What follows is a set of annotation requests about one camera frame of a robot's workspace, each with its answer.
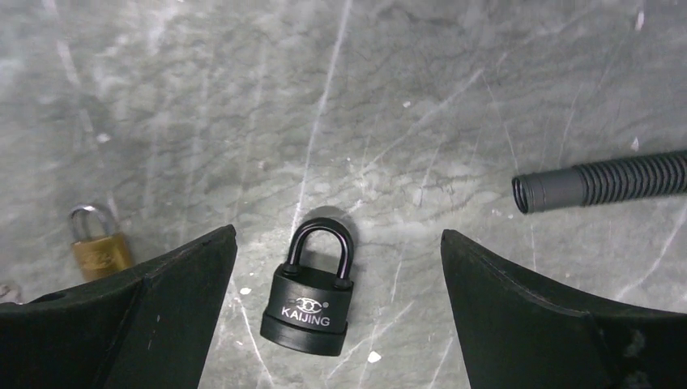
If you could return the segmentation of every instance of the black padlock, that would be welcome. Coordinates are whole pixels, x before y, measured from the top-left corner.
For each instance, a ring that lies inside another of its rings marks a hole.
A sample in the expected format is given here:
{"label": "black padlock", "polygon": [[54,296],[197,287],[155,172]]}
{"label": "black padlock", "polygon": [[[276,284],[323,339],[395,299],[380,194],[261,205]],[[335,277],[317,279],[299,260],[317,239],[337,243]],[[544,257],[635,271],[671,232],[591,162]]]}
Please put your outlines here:
{"label": "black padlock", "polygon": [[[327,231],[341,244],[336,274],[300,264],[305,239],[315,231]],[[341,223],[318,217],[301,224],[293,234],[286,263],[275,270],[260,335],[303,353],[340,355],[353,297],[352,263],[353,239]]]}

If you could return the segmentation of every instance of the padlock body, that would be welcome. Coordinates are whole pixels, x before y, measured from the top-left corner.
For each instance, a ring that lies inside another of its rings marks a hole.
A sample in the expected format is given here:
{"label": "padlock body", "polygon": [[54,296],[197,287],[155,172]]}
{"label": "padlock body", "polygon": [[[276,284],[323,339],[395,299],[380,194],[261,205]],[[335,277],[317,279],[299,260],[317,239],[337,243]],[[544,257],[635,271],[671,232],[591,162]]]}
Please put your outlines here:
{"label": "padlock body", "polygon": [[98,280],[133,266],[123,233],[71,245],[86,281]]}
{"label": "padlock body", "polygon": [[335,288],[336,275],[302,267],[287,276],[277,267],[262,317],[265,338],[304,353],[339,355],[348,329],[349,289]]}

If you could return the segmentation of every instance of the ribbed tube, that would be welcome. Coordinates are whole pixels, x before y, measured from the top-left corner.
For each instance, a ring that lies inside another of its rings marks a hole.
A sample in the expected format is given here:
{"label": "ribbed tube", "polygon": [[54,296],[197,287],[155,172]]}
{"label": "ribbed tube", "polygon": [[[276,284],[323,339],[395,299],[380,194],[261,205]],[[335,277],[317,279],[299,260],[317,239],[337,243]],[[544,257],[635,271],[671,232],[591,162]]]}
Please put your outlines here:
{"label": "ribbed tube", "polygon": [[687,192],[687,151],[635,156],[513,178],[522,213]]}

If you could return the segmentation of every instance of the padlock shackle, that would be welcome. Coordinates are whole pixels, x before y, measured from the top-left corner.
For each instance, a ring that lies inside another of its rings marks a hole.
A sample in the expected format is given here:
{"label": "padlock shackle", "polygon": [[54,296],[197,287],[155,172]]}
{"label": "padlock shackle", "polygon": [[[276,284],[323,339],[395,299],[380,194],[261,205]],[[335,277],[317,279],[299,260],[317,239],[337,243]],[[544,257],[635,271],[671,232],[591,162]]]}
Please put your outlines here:
{"label": "padlock shackle", "polygon": [[284,271],[287,273],[298,273],[301,265],[301,254],[305,247],[305,240],[315,231],[327,231],[334,235],[339,240],[341,245],[341,256],[339,257],[339,269],[336,271],[337,286],[347,288],[351,285],[348,279],[351,273],[351,266],[353,265],[353,238],[343,224],[328,217],[316,217],[307,220],[296,229],[291,239],[291,245],[288,248],[288,257],[284,266]]}
{"label": "padlock shackle", "polygon": [[79,233],[79,230],[76,228],[75,218],[81,212],[95,214],[98,218],[98,221],[100,222],[100,226],[102,226],[103,231],[105,232],[105,235],[112,236],[117,232],[117,226],[114,222],[114,219],[111,217],[107,209],[104,209],[103,207],[98,206],[96,204],[79,204],[76,207],[71,208],[71,210],[69,211],[69,227],[71,231],[71,236],[77,242],[91,238],[83,237],[81,233]]}

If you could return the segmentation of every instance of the black shackle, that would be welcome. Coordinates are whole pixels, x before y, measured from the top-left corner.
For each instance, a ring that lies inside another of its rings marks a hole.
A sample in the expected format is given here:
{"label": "black shackle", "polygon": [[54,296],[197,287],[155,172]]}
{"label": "black shackle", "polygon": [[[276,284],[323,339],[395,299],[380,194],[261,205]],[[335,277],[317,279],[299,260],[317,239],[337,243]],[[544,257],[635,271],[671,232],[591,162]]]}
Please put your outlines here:
{"label": "black shackle", "polygon": [[343,224],[328,217],[316,217],[307,220],[296,229],[291,239],[291,245],[288,248],[286,263],[283,266],[284,274],[298,274],[301,269],[301,254],[305,247],[305,240],[315,231],[327,231],[339,240],[339,244],[341,245],[341,256],[339,258],[339,270],[336,271],[334,286],[339,289],[350,288],[352,282],[348,279],[348,276],[351,272],[351,266],[353,265],[353,238]]}

